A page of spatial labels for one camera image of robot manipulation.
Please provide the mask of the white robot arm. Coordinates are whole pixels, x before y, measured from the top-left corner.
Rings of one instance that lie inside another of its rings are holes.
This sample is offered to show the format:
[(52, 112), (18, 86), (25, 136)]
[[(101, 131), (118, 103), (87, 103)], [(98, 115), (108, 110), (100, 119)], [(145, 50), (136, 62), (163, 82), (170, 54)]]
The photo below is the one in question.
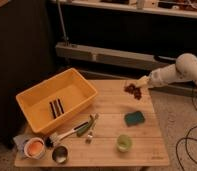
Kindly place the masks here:
[(180, 55), (174, 64), (155, 69), (135, 82), (140, 87), (163, 87), (176, 82), (193, 81), (197, 86), (197, 57), (191, 53)]

